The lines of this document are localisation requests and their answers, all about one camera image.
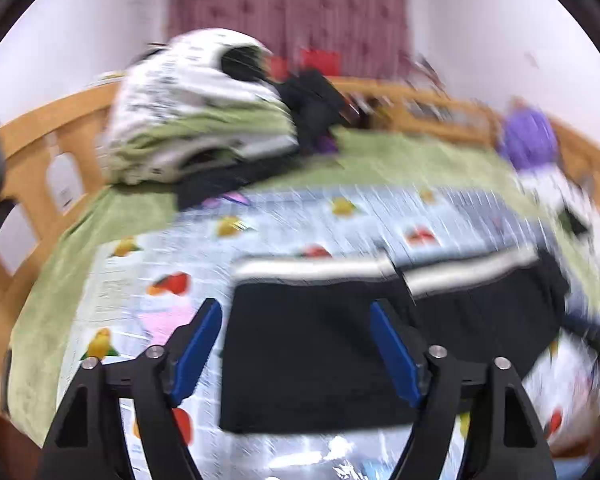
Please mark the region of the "black clothes pile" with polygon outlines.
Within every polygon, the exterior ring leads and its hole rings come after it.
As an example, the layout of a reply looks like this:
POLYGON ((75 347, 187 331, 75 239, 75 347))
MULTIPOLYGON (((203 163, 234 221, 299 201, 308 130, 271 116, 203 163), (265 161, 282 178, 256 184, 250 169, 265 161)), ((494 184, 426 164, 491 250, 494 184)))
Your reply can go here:
POLYGON ((260 140, 252 138, 238 150, 237 162, 183 178, 175 185, 179 211, 206 206, 249 185, 288 174, 307 157, 338 152, 332 128, 350 125, 355 112, 335 86, 315 68, 307 68, 275 89, 288 108, 286 128, 260 140))

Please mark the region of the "white dotted pillow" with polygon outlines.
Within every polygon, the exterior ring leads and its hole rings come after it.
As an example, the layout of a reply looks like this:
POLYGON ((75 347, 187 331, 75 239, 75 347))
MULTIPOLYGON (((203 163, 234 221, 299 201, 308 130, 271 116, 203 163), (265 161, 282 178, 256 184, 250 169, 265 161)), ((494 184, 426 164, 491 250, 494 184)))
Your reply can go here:
POLYGON ((600 208, 557 165, 518 172, 518 188, 545 209, 600 274, 600 208))

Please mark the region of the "black pants with white stripe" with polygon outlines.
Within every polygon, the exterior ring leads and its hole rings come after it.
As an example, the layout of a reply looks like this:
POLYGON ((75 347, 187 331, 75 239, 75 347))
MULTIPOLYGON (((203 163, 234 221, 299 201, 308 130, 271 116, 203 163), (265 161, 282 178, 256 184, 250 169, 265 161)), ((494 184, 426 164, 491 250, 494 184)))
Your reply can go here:
POLYGON ((387 255, 235 264, 220 428, 318 434, 409 424, 433 344, 530 372, 556 338, 570 287, 531 245, 404 266, 387 255))

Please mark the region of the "folded white green quilt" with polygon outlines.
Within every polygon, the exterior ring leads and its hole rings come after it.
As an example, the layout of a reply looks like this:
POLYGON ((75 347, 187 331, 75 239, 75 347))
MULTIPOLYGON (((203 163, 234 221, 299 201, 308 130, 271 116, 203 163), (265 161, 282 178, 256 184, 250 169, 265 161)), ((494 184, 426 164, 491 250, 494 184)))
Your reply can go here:
POLYGON ((186 32, 128 68, 110 108, 99 162, 110 183, 174 183, 237 162, 287 125, 268 78, 272 53, 226 28, 186 32))

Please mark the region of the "maroon patterned curtain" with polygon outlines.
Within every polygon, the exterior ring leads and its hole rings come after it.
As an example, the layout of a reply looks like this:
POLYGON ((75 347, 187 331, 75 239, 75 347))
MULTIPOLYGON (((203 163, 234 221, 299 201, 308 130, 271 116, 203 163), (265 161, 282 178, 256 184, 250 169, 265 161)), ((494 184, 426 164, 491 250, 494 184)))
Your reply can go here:
POLYGON ((343 76, 399 79, 411 69, 406 0, 169 0, 170 36, 221 27, 265 44, 291 66, 335 52, 343 76))

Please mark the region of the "green fleece blanket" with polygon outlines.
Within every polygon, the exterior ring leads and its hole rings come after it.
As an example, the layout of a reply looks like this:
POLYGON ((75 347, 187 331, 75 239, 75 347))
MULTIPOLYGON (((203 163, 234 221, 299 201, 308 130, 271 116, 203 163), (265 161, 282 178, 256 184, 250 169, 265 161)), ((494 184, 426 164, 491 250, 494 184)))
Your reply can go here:
MULTIPOLYGON (((484 188, 524 217, 547 213, 521 191, 515 174, 489 150, 430 136, 337 132, 340 152, 317 157, 299 171, 265 182, 266 188, 390 184, 424 188, 484 188)), ((165 228, 175 214, 170 188, 104 188, 61 235, 42 267, 12 329, 7 403, 12 424, 42 444, 55 414, 56 391, 69 330, 96 249, 125 235, 165 228)))

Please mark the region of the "wooden bed frame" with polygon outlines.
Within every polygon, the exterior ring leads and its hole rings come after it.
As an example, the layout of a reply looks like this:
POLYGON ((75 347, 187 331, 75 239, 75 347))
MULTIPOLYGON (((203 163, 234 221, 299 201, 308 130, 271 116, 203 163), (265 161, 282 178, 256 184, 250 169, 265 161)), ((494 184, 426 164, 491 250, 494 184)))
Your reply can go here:
MULTIPOLYGON (((393 132, 426 133, 446 142, 488 148, 498 143, 501 117, 484 104, 394 81, 334 77, 331 82, 345 96, 387 100, 388 126, 393 132)), ((95 140, 106 126, 119 87, 117 81, 107 81, 31 110, 0 128, 0 145, 6 159, 0 196, 13 198, 23 206, 38 237, 32 252, 15 272, 7 271, 0 260, 0 416, 7 414, 3 376, 12 328, 58 238, 104 186, 95 140), (61 152, 76 159, 84 187, 67 210, 56 207, 47 186, 52 150, 46 138, 50 134, 56 136, 61 152)))

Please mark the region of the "fruit print bed sheet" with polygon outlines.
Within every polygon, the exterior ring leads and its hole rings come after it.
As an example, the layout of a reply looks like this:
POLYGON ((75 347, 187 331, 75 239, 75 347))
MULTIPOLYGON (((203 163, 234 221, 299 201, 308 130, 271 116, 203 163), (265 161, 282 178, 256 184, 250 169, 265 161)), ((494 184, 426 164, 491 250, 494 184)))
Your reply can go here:
POLYGON ((486 191, 308 188, 99 251, 42 479, 561 479, 600 315, 486 191))

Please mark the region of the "red chair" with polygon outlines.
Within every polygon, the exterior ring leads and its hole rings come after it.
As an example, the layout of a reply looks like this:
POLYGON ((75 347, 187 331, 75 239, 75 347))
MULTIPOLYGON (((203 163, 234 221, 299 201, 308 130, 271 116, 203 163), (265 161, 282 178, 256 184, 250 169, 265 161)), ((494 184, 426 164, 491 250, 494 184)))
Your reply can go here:
POLYGON ((273 55, 268 59, 268 74, 275 81, 285 80, 291 73, 314 68, 326 77, 340 75, 340 54, 335 51, 301 49, 295 58, 273 55))

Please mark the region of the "purple plush toy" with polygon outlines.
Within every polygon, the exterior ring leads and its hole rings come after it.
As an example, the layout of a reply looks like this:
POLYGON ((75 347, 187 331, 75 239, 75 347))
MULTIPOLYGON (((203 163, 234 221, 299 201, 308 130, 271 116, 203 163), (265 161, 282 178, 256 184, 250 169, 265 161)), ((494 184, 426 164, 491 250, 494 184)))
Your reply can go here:
POLYGON ((528 106, 511 110, 503 122, 498 154, 518 171, 557 162, 557 138, 547 116, 528 106))

